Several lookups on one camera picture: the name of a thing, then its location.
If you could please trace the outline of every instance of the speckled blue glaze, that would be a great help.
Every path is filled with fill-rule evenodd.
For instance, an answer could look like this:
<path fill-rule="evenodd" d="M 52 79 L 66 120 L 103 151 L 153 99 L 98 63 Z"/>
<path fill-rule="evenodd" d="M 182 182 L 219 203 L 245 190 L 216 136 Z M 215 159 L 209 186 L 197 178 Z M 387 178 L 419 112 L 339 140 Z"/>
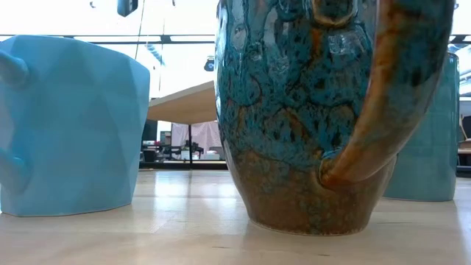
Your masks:
<path fill-rule="evenodd" d="M 384 196 L 418 201 L 452 200 L 459 128 L 458 57 L 449 54 L 430 109 L 397 155 Z"/>
<path fill-rule="evenodd" d="M 366 226 L 428 107 L 453 15 L 446 1 L 380 4 L 375 33 L 375 0 L 220 1 L 217 115 L 254 222 L 318 235 Z"/>

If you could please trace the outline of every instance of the pottery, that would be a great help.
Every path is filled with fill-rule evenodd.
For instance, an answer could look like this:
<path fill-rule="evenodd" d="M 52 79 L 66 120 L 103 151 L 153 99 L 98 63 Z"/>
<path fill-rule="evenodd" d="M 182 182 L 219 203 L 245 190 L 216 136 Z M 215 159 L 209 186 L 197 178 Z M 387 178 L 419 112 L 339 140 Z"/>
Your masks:
<path fill-rule="evenodd" d="M 431 107 L 397 155 L 384 196 L 427 202 L 452 200 L 460 132 L 458 57 L 449 54 Z"/>
<path fill-rule="evenodd" d="M 250 219 L 363 230 L 428 109 L 453 1 L 221 0 L 218 17 L 217 116 Z"/>
<path fill-rule="evenodd" d="M 60 216 L 131 203 L 149 71 L 68 38 L 0 43 L 0 207 Z"/>

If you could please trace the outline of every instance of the light blue geometric mug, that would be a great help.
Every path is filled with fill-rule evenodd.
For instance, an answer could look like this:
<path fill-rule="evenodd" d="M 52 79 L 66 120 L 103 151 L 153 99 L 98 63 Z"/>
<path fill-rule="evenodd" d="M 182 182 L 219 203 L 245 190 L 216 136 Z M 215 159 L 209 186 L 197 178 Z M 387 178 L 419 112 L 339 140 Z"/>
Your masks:
<path fill-rule="evenodd" d="M 131 203 L 149 71 L 68 38 L 0 43 L 1 211 L 60 216 Z"/>
<path fill-rule="evenodd" d="M 448 201 L 455 194 L 459 132 L 458 57 L 448 54 L 430 109 L 399 155 L 384 196 Z"/>

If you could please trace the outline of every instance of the blue glazed mug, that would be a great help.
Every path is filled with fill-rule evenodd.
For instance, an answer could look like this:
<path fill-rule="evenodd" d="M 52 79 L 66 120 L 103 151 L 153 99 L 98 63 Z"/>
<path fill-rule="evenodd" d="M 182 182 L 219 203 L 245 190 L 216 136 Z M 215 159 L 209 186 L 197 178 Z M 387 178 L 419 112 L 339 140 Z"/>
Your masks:
<path fill-rule="evenodd" d="M 458 57 L 449 54 L 431 107 L 399 152 L 384 196 L 417 201 L 452 200 L 459 128 Z"/>
<path fill-rule="evenodd" d="M 131 203 L 149 71 L 68 38 L 0 43 L 1 211 L 59 216 Z"/>
<path fill-rule="evenodd" d="M 308 235 L 366 227 L 428 109 L 453 6 L 219 2 L 217 116 L 254 223 Z"/>

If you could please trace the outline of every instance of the teal ceramic vase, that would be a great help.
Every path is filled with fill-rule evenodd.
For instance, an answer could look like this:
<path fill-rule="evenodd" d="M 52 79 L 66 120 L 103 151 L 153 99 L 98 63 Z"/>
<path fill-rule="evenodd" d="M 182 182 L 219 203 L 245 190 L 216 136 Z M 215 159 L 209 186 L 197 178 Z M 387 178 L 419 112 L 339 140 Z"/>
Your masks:
<path fill-rule="evenodd" d="M 425 118 L 397 156 L 384 196 L 416 201 L 453 199 L 459 132 L 458 57 L 449 54 Z"/>
<path fill-rule="evenodd" d="M 59 216 L 131 203 L 149 71 L 68 38 L 0 43 L 0 207 Z"/>
<path fill-rule="evenodd" d="M 426 113 L 449 0 L 221 0 L 216 108 L 250 219 L 308 235 L 364 229 Z"/>

